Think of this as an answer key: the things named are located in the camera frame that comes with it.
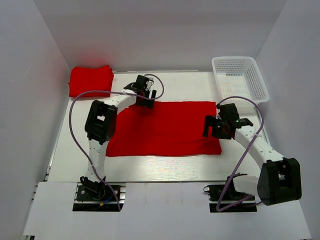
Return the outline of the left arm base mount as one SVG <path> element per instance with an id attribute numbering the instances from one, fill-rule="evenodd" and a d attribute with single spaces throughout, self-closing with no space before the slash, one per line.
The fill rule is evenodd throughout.
<path id="1" fill-rule="evenodd" d="M 76 192 L 73 201 L 73 212 L 120 212 L 125 203 L 126 186 L 124 184 L 111 184 L 116 194 L 117 200 L 112 190 L 104 185 L 99 184 L 95 188 L 98 192 L 83 186 L 82 182 L 77 183 Z"/>

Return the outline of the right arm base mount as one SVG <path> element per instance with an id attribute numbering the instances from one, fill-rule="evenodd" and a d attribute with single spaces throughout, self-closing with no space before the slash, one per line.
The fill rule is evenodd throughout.
<path id="1" fill-rule="evenodd" d="M 225 186 L 224 184 L 209 184 L 203 188 L 203 192 L 208 195 L 210 213 L 218 213 L 216 208 L 217 208 L 218 201 L 224 186 Z M 220 203 L 220 208 L 223 208 L 227 205 L 230 205 L 237 201 L 245 199 L 247 196 L 249 195 L 246 193 L 235 192 L 234 190 L 231 190 L 230 188 L 228 188 L 228 190 L 226 191 L 226 193 L 222 198 L 222 201 Z M 222 211 L 221 213 L 253 213 L 253 212 L 257 212 L 256 199 L 254 196 Z"/>

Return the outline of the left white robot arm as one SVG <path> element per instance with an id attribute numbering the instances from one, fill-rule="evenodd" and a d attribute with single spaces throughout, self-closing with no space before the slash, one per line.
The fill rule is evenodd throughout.
<path id="1" fill-rule="evenodd" d="M 106 193 L 106 187 L 100 182 L 106 177 L 106 151 L 116 131 L 117 115 L 132 105 L 153 108 L 157 93 L 156 90 L 151 90 L 153 84 L 151 75 L 138 75 L 136 81 L 125 86 L 121 93 L 115 93 L 105 102 L 92 102 L 84 126 L 90 158 L 84 179 L 93 182 L 88 193 L 94 199 L 99 200 Z"/>

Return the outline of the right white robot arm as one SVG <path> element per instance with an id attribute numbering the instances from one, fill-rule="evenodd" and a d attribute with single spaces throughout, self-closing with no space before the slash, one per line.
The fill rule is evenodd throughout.
<path id="1" fill-rule="evenodd" d="M 242 203 L 240 196 L 243 194 L 245 200 L 252 196 L 259 197 L 266 206 L 300 200 L 302 184 L 299 162 L 274 150 L 248 118 L 240 118 L 235 104 L 218 105 L 217 109 L 217 116 L 205 116 L 202 135 L 235 140 L 245 148 L 243 155 L 250 155 L 260 169 L 258 177 L 249 176 L 238 173 L 237 164 L 227 177 L 218 202 L 222 202 L 225 194 L 236 204 Z"/>

